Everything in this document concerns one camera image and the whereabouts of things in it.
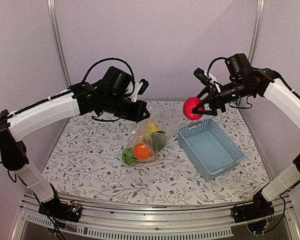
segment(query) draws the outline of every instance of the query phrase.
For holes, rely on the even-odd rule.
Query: robotic arm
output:
[[[92,111],[97,116],[107,112],[134,122],[147,119],[150,117],[147,103],[137,100],[137,95],[143,94],[148,85],[145,79],[134,83],[131,75],[111,66],[104,77],[94,84],[83,81],[24,109],[11,113],[3,110],[0,113],[2,164],[33,191],[40,202],[39,213],[78,222],[82,209],[79,204],[60,201],[54,187],[27,158],[23,139],[59,120]]]
[[[282,110],[300,130],[300,96],[289,87],[281,75],[269,68],[257,69],[250,65],[245,54],[226,58],[225,64],[231,82],[220,85],[209,77],[206,71],[197,68],[194,75],[205,85],[198,98],[207,96],[192,110],[194,114],[216,116],[217,109],[225,112],[225,104],[246,96],[259,95],[268,99]],[[210,110],[200,110],[205,104]],[[300,182],[300,154],[293,163],[274,180],[253,196],[250,205],[235,206],[232,209],[235,222],[249,221],[274,213],[271,201]]]

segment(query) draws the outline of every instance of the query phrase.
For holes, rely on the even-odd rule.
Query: wall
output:
[[[64,88],[47,1],[0,0],[0,111],[20,109]],[[40,170],[63,124],[55,123],[25,140],[28,156]],[[24,190],[0,165],[0,240],[8,239]]]
[[[146,100],[185,100],[203,88],[193,76],[212,59],[249,52],[257,3],[245,0],[67,1],[55,2],[62,46],[72,83],[87,66],[107,58],[126,60],[136,79],[145,78]],[[102,78],[103,63],[88,77]],[[223,61],[213,69],[229,78]]]
[[[271,68],[300,95],[300,0],[265,1],[263,22],[253,63]],[[300,152],[300,132],[272,103],[257,98],[244,115],[274,176]],[[291,192],[300,223],[300,186]]]

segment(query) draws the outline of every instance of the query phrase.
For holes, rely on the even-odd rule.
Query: transparent plastic bag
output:
[[[128,165],[154,161],[176,133],[182,115],[182,111],[165,104],[155,104],[148,110],[150,118],[139,123],[122,152],[122,160]]]

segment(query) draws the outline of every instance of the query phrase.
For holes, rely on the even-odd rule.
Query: floral pattern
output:
[[[166,104],[182,110],[182,102]],[[256,145],[237,109],[213,116],[246,155],[239,165],[206,182],[178,144],[178,135],[156,161],[123,164],[121,154],[137,123],[73,117],[51,154],[43,176],[62,193],[100,200],[151,205],[208,205],[251,200],[269,177]],[[104,118],[113,118],[104,114]],[[179,126],[190,121],[181,117]]]

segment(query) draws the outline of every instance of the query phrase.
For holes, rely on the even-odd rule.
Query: orange toy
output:
[[[138,143],[134,146],[133,155],[140,162],[144,162],[144,160],[153,156],[151,147],[144,143]]]

